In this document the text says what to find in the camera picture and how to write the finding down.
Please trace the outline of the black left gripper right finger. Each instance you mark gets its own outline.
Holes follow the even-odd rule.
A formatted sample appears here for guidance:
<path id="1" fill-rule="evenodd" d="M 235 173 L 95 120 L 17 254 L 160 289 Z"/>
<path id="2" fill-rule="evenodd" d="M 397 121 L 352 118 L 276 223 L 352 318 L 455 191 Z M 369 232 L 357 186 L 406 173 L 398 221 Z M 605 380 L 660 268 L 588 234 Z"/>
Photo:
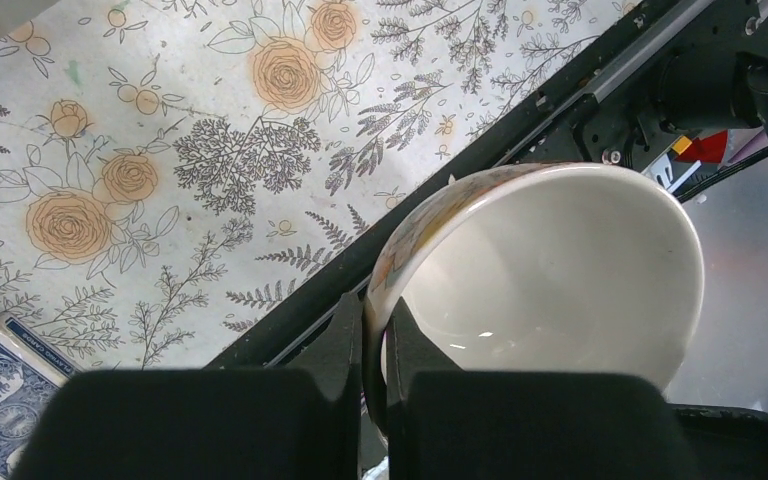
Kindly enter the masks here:
<path id="1" fill-rule="evenodd" d="M 613 373 L 458 368 L 404 301 L 386 330 L 394 479 L 695 479 L 660 391 Z"/>

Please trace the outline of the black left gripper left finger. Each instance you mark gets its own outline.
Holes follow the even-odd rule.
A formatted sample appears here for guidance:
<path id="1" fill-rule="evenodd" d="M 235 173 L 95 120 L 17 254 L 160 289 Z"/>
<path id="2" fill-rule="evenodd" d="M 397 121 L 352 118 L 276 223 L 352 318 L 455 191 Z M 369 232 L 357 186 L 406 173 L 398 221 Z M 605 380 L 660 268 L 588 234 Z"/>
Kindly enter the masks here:
<path id="1" fill-rule="evenodd" d="M 15 479 L 356 479 L 363 306 L 290 364 L 99 370 L 46 406 Z"/>

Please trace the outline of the beige floral bowl front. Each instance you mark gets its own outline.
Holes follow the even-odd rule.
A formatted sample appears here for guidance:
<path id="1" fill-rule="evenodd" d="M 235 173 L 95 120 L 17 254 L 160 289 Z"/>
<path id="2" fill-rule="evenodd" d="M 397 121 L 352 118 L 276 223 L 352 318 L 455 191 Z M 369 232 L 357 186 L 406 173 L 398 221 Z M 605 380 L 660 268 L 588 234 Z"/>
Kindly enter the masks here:
<path id="1" fill-rule="evenodd" d="M 666 389 L 699 323 L 697 230 L 646 176 L 596 163 L 505 165 L 415 207 L 377 256 L 364 388 L 386 426 L 388 325 L 404 302 L 456 366 L 623 373 Z"/>

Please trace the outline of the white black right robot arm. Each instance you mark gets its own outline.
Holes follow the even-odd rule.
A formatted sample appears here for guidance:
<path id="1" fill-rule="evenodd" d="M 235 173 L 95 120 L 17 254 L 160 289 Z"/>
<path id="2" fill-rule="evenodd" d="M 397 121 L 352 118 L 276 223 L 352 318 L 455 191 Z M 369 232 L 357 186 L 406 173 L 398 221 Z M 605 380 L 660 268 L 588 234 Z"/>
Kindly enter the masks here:
<path id="1" fill-rule="evenodd" d="M 711 1 L 668 51 L 655 95 L 667 129 L 768 138 L 768 1 Z"/>

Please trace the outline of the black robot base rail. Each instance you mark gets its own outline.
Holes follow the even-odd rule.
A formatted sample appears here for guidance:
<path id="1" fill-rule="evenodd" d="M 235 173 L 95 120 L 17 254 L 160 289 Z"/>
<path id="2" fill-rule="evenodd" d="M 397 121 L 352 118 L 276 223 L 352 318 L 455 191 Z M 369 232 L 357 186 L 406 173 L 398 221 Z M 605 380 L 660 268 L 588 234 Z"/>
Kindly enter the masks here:
<path id="1" fill-rule="evenodd" d="M 528 161 L 597 161 L 607 150 L 639 170 L 669 141 L 694 131 L 667 129 L 655 95 L 673 38 L 709 2 L 644 1 L 623 15 L 219 354 L 211 367 L 273 366 L 309 345 L 343 295 L 365 293 L 375 260 L 397 225 L 450 178 Z"/>

